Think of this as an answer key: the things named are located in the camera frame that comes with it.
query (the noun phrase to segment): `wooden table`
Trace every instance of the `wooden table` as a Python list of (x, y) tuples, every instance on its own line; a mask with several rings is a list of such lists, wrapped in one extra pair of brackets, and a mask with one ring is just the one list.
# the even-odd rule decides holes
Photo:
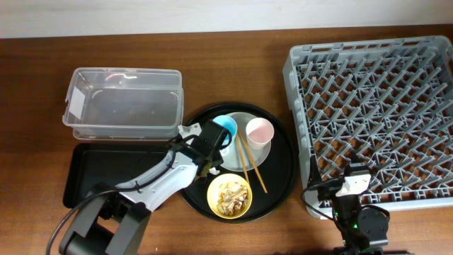
[[(180, 70), (186, 120), (214, 103), (247, 102), (295, 140), (282, 77), (292, 46), (422, 35), (453, 39), (453, 25), (0, 40), (0, 254), (43, 253), (68, 211), (62, 196), (79, 141), (62, 115), (77, 67)], [(244, 225), (207, 219), (175, 194), (152, 214), (140, 253), (310, 254), (342, 245), (332, 222), (306, 212), (301, 191), (298, 178), (278, 210)], [(451, 254), (452, 224), (453, 208), (394, 212), (386, 250)]]

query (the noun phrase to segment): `white plate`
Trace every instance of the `white plate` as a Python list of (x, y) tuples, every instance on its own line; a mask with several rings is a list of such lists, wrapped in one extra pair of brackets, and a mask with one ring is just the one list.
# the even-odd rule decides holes
[[(245, 131), (246, 131), (247, 123), (250, 120), (256, 118), (256, 116), (254, 116), (253, 114), (250, 114), (250, 113), (243, 113), (243, 112), (229, 113), (227, 115), (232, 117), (236, 121), (236, 123), (238, 124), (238, 127), (242, 131), (242, 137), (244, 138), (244, 140), (246, 140)], [(251, 154), (253, 155), (253, 159), (255, 159), (256, 166), (261, 165), (268, 157), (269, 152), (270, 152), (271, 142), (269, 142), (268, 144), (266, 144), (266, 146), (264, 146), (264, 148), (259, 149), (259, 150), (250, 148)], [(246, 169), (247, 170), (253, 169), (253, 165), (248, 160), (247, 151), (246, 151), (246, 148), (244, 147), (244, 145), (242, 144), (242, 142), (241, 142), (241, 150), (242, 150), (242, 154), (243, 154), (243, 160), (246, 163)], [(225, 151), (223, 151), (222, 157), (224, 159), (224, 163), (220, 165), (221, 167), (228, 169), (230, 171), (237, 171), (237, 172), (243, 171), (242, 164), (241, 164), (241, 158), (239, 158), (239, 153), (238, 153), (237, 146), (236, 146), (236, 139), (234, 139), (234, 141), (225, 149)]]

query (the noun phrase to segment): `wooden chopsticks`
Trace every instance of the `wooden chopsticks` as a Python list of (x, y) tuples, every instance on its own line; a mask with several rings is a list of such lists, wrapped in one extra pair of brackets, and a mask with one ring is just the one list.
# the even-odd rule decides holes
[[(252, 162), (253, 168), (255, 169), (255, 172), (256, 172), (256, 175), (258, 176), (258, 179), (260, 179), (261, 186), (263, 187), (264, 192), (267, 193), (268, 190), (266, 189), (266, 186), (264, 185), (263, 179), (261, 178), (261, 174), (260, 174), (260, 172), (259, 172), (259, 170), (258, 170), (258, 167), (256, 166), (255, 159), (253, 159), (253, 155), (252, 155), (252, 153), (250, 152), (250, 148), (248, 148), (247, 141), (245, 141), (244, 138), (242, 137), (242, 132), (241, 132), (241, 129), (239, 128), (239, 126), (238, 126), (238, 136), (239, 136), (239, 138), (241, 138), (241, 141), (242, 141), (242, 143), (243, 143), (243, 146), (246, 148), (247, 155), (248, 155), (248, 159), (250, 159), (250, 162)], [(241, 151), (241, 149), (239, 148), (241, 145), (238, 143), (237, 138), (238, 138), (238, 137), (236, 136), (236, 143), (238, 144), (238, 153), (239, 153), (239, 156), (240, 156), (240, 158), (241, 158), (242, 169), (243, 169), (243, 171), (244, 171), (245, 174), (246, 174), (246, 179), (247, 179), (247, 182), (248, 182), (247, 169), (246, 169), (246, 165), (245, 165), (244, 160), (243, 160), (242, 151)]]
[(247, 180), (248, 184), (250, 184), (250, 181), (248, 181), (246, 163), (243, 160), (242, 149), (241, 149), (241, 141), (239, 141), (239, 136), (238, 135), (236, 136), (236, 146), (238, 147), (239, 157), (241, 158), (243, 173), (246, 175), (246, 180)]

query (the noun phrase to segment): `blue cup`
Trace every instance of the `blue cup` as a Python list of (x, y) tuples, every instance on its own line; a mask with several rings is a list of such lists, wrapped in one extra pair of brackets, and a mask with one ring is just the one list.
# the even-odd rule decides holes
[[(222, 127), (226, 128), (230, 133), (231, 133), (231, 138), (234, 141), (234, 138), (236, 138), (236, 134), (238, 133), (238, 124), (234, 119), (230, 116), (227, 115), (219, 115), (216, 118), (214, 118), (215, 123), (221, 125)], [(227, 145), (229, 143), (229, 136), (226, 136), (224, 142), (222, 145)]]

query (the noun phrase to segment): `white wall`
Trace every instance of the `white wall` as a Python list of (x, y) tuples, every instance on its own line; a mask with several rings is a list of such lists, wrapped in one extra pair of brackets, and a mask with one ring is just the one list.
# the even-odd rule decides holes
[(0, 38), (434, 23), (452, 0), (0, 0)]

